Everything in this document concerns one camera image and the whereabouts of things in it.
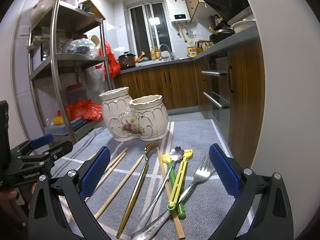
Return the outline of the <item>person's left hand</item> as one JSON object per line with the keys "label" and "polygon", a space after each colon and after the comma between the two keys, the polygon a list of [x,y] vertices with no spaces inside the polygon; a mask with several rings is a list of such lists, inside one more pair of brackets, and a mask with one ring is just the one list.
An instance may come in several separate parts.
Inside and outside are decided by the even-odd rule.
{"label": "person's left hand", "polygon": [[8,219],[17,223],[23,222],[23,218],[16,211],[12,203],[12,200],[16,197],[17,190],[14,188],[1,191],[1,220]]}

